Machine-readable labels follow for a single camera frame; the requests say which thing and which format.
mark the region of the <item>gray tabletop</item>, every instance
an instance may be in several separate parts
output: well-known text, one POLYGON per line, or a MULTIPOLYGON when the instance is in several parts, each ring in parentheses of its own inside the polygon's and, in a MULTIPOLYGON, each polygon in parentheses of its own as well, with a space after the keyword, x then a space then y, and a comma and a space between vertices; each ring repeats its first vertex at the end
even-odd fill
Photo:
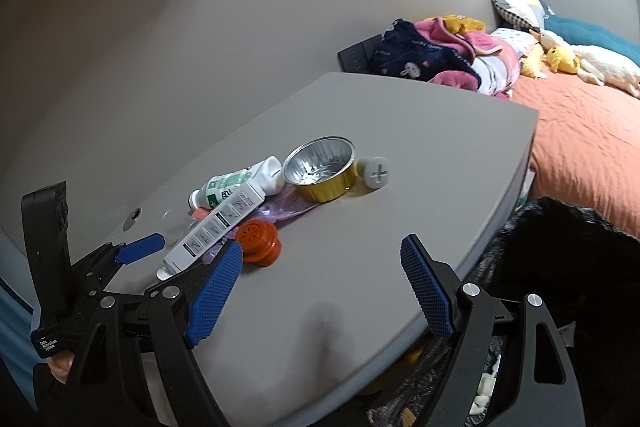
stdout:
MULTIPOLYGON (((155 232, 211 175, 269 155, 284 160, 317 137, 347 137, 358 157, 386 156, 386 187, 354 190, 280 230, 278 261, 241 275, 214 333, 194 350, 231 425, 306 425, 424 328, 399 261, 402 238, 416 233, 435 259, 459 267, 522 164, 536 118, 450 87, 329 73, 189 163, 141 204, 132 229, 107 240, 155 232)), ((108 289, 142 291, 163 256, 126 267, 108 289)))

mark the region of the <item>aluminum foil cup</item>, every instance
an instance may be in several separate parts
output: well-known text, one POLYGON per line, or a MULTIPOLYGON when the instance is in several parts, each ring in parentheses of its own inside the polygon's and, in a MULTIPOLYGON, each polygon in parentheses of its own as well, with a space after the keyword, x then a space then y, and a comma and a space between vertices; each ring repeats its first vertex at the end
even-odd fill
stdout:
POLYGON ((346 138, 318 138, 294 150, 284 162, 284 179, 300 195, 325 203, 343 195, 356 179, 356 150, 346 138))

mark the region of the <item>orange container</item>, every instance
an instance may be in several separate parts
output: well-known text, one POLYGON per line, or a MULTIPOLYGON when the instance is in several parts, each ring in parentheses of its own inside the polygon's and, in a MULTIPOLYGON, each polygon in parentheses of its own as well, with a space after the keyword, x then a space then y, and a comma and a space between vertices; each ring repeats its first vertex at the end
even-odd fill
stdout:
POLYGON ((245 263, 255 263, 263 267, 273 264, 282 249, 278 229, 271 223, 259 219, 242 223, 236 232, 236 241, 242 247, 245 263))

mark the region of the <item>orange bedsheet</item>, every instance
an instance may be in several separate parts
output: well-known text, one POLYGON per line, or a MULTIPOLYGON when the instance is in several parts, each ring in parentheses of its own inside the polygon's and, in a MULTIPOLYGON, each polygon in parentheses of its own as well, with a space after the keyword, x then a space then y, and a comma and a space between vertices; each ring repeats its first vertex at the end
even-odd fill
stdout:
POLYGON ((533 145, 535 197, 594 208, 640 237, 640 100, 575 75, 521 76, 513 102, 540 111, 533 145))

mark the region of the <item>yellow cloth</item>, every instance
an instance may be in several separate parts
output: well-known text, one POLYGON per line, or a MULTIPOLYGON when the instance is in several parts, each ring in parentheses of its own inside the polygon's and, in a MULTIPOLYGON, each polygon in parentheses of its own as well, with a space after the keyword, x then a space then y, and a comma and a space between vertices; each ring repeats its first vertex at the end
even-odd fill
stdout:
POLYGON ((442 20, 450 33, 464 35, 469 32, 483 32, 486 29, 486 24, 482 21, 462 15, 447 15, 442 20))
POLYGON ((566 46, 554 46, 546 54, 546 63, 551 71, 576 74, 580 70, 580 58, 566 46))
POLYGON ((538 42, 533 46, 528 57, 520 59, 520 74, 529 78, 543 78, 542 57, 544 56, 545 51, 538 42))

